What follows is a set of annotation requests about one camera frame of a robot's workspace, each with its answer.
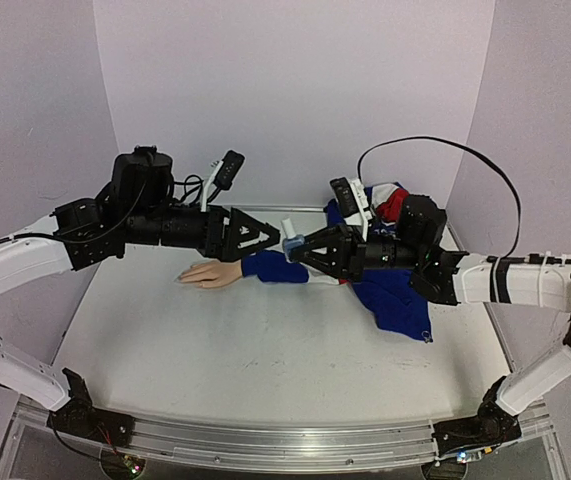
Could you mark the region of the nail polish bottle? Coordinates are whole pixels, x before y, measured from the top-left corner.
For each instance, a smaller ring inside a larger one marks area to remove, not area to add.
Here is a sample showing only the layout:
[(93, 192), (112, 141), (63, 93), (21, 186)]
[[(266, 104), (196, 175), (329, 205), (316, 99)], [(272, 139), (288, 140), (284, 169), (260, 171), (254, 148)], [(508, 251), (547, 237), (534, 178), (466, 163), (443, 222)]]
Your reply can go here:
[(296, 231), (290, 217), (284, 218), (281, 221), (281, 227), (284, 233), (284, 238), (281, 243), (283, 253), (289, 262), (294, 263), (294, 251), (305, 245), (305, 237)]

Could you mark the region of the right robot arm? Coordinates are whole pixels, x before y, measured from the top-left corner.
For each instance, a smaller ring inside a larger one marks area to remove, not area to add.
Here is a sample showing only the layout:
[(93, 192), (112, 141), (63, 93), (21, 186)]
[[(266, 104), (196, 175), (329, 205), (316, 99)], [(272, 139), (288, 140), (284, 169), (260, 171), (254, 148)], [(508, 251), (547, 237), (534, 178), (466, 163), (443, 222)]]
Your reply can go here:
[(364, 215), (306, 236), (285, 220), (283, 247), (289, 260), (353, 283), (368, 270), (407, 270), (410, 287), (434, 304), (525, 305), (568, 314), (566, 334), (491, 394), (491, 405), (516, 417), (571, 376), (571, 255), (495, 257), (446, 250), (440, 245), (446, 220), (429, 197), (410, 195), (391, 234), (372, 232)]

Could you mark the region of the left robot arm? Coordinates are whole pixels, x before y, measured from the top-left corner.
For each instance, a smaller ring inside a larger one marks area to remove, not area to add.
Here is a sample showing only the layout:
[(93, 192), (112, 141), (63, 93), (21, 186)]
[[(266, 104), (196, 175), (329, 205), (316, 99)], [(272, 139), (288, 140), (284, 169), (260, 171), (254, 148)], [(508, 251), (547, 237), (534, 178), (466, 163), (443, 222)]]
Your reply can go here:
[[(276, 245), (278, 228), (245, 212), (214, 204), (230, 190), (244, 156), (228, 151), (206, 182), (198, 202), (175, 198), (173, 160), (154, 146), (138, 146), (114, 161), (111, 180), (94, 198), (56, 208), (0, 239), (0, 295), (19, 286), (81, 271), (115, 257), (127, 245), (190, 249), (202, 257), (234, 262)], [(81, 437), (96, 433), (98, 411), (75, 372), (47, 366), (0, 336), (0, 385), (24, 395)]]

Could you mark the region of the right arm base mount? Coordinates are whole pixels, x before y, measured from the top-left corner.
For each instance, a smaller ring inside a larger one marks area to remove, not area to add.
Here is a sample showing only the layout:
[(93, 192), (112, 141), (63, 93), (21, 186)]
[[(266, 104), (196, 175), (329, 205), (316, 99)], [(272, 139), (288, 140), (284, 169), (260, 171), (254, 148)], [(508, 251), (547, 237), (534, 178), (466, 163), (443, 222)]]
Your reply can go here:
[(505, 376), (499, 378), (490, 387), (475, 415), (442, 420), (433, 426), (432, 439), (436, 442), (438, 459), (499, 447), (521, 437), (518, 416), (510, 415), (497, 404), (497, 392), (505, 379)]

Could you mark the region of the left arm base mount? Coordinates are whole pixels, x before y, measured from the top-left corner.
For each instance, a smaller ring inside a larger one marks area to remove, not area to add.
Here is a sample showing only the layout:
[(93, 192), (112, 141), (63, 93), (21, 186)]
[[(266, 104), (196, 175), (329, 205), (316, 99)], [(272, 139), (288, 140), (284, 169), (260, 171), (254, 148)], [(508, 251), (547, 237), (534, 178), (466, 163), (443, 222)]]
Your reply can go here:
[(134, 417), (96, 407), (84, 379), (68, 368), (63, 368), (62, 373), (68, 383), (69, 399), (59, 409), (49, 412), (47, 426), (56, 433), (115, 448), (128, 447), (133, 436)]

